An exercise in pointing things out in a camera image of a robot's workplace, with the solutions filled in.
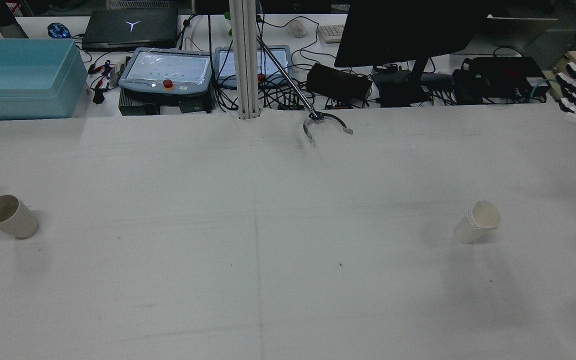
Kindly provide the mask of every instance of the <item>white mouse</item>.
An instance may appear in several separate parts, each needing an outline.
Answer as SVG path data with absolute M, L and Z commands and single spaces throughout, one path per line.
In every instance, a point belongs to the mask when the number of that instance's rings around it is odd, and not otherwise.
M 304 24 L 299 20 L 290 21 L 288 30 L 290 30 L 290 34 L 295 38 L 303 38 L 308 34 L 306 27 L 304 27 Z

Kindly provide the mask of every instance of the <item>laptop logo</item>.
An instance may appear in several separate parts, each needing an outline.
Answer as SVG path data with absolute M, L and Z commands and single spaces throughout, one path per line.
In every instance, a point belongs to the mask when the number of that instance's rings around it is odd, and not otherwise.
M 140 21 L 137 21 L 137 22 L 128 22 L 128 21 L 125 21 L 124 23 L 130 25 L 130 32 L 132 33 L 132 32 L 133 32 L 133 27 L 134 27 L 135 25 L 141 23 L 141 22 L 142 22 L 142 21 L 140 20 Z

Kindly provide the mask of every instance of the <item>black laptop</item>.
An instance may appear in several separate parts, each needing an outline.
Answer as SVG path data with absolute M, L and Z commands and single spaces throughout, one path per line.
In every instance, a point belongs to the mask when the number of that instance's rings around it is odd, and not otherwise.
M 169 7 L 93 11 L 81 46 L 86 51 L 174 48 L 177 18 L 177 9 Z

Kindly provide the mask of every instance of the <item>white vertical post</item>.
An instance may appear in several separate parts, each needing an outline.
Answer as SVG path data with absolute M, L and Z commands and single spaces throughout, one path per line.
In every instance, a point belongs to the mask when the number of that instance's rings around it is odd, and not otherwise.
M 259 116 L 257 11 L 255 0 L 229 0 L 239 118 Z

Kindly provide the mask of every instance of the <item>white paper cup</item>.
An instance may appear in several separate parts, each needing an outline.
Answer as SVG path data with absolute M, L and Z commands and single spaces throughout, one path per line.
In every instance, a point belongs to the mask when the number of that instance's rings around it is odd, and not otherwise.
M 0 230 L 19 239 L 26 239 L 37 231 L 37 217 L 21 200 L 11 194 L 0 196 Z
M 501 223 L 499 209 L 489 201 L 477 201 L 454 228 L 454 237 L 462 243 L 472 243 Z

